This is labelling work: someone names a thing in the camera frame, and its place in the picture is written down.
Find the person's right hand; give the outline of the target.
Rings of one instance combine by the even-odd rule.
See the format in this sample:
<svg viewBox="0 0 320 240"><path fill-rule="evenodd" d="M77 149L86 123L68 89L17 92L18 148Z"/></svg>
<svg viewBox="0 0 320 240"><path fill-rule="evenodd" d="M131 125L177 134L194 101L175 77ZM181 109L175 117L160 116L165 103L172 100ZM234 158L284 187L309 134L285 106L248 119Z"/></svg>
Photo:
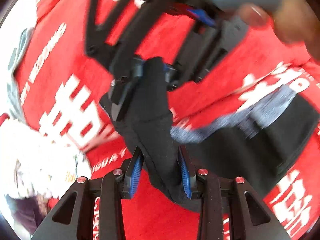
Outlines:
<svg viewBox="0 0 320 240"><path fill-rule="evenodd" d="M319 62L319 18L306 0L282 0L277 11L271 13L254 4L238 9L240 18L255 28L273 20L273 31L284 44L303 42L311 57Z"/></svg>

